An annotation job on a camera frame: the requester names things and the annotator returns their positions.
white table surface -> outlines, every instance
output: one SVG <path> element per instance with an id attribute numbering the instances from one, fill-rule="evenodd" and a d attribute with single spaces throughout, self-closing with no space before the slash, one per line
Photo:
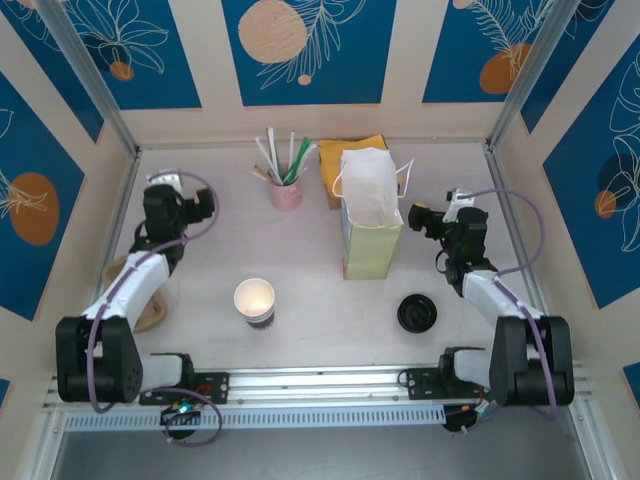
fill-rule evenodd
<path id="1" fill-rule="evenodd" d="M 399 166 L 416 159 L 401 201 L 405 219 L 414 202 L 446 209 L 452 187 L 493 186 L 479 144 L 389 143 Z M 162 288 L 169 316 L 136 335 L 140 353 L 189 353 L 196 368 L 364 366 L 433 363 L 445 347 L 491 342 L 489 324 L 435 271 L 439 243 L 407 227 L 386 280 L 343 280 L 340 211 L 327 207 L 317 157 L 309 159 L 302 205 L 292 213 L 274 210 L 268 185 L 250 175 L 259 161 L 248 144 L 143 153 L 118 255 L 128 251 L 144 219 L 145 176 L 159 169 L 178 167 L 207 178 L 219 195 L 220 216 L 207 236 L 187 245 Z M 185 178 L 185 196 L 198 188 Z M 489 212 L 488 258 L 499 269 L 515 265 L 497 197 L 479 198 L 476 206 Z M 188 233 L 201 228 L 191 226 Z M 233 304 L 236 286 L 251 277 L 268 280 L 276 292 L 276 319 L 266 330 L 250 328 Z M 507 283 L 526 298 L 519 274 Z M 429 296 L 438 309 L 436 324 L 423 334 L 406 332 L 396 319 L 398 305 L 412 293 Z"/>

black lid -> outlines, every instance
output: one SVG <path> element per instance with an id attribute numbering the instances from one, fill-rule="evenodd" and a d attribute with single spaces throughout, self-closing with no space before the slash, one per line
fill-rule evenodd
<path id="1" fill-rule="evenodd" d="M 414 293 L 405 298 L 398 307 L 398 322 L 406 331 L 423 333 L 433 327 L 438 310 L 429 297 Z"/>

yellow napkin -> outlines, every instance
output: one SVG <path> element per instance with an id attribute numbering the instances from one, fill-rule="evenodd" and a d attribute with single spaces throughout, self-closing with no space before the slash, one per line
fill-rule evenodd
<path id="1" fill-rule="evenodd" d="M 329 195 L 332 197 L 334 196 L 331 189 L 333 188 L 333 182 L 340 174 L 340 159 L 342 158 L 342 152 L 344 150 L 361 150 L 369 147 L 379 148 L 381 150 L 387 150 L 388 148 L 382 135 L 365 138 L 364 140 L 359 140 L 357 142 L 347 140 L 322 140 L 320 142 L 319 152 L 322 178 Z M 336 185 L 336 193 L 338 195 L 342 194 L 342 185 L 340 182 Z"/>

beige wall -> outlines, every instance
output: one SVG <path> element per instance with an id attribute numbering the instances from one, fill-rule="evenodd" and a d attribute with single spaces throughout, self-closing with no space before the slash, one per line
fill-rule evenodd
<path id="1" fill-rule="evenodd" d="M 547 248 L 536 274 L 552 311 L 571 325 L 574 356 L 584 361 L 630 478 L 640 478 L 640 411 L 622 367 L 640 361 L 640 291 L 597 309 L 542 164 L 639 33 L 640 3 L 617 0 L 533 133 L 526 133 L 519 118 L 498 151 L 510 185 L 530 195 L 544 213 Z M 520 208 L 533 251 L 537 221 Z"/>
<path id="2" fill-rule="evenodd" d="M 170 0 L 202 109 L 123 115 L 143 146 L 251 140 L 266 125 L 276 127 L 276 132 L 295 127 L 315 138 L 377 133 L 394 138 L 486 138 L 502 103 L 421 103 L 449 2 L 398 0 L 380 105 L 244 108 L 222 2 Z"/>
<path id="3" fill-rule="evenodd" d="M 0 307 L 0 377 L 12 384 L 0 416 L 0 478 L 10 479 L 55 370 L 54 328 L 94 291 L 130 160 L 106 127 L 93 143 L 2 15 L 0 45 L 0 71 L 85 174 L 36 320 Z"/>

white paper cup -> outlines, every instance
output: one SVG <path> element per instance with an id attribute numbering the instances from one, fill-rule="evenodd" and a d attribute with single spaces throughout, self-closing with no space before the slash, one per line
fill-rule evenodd
<path id="1" fill-rule="evenodd" d="M 276 294 L 273 287 L 261 278 L 245 280 L 233 295 L 233 302 L 253 328 L 264 329 L 273 323 Z"/>

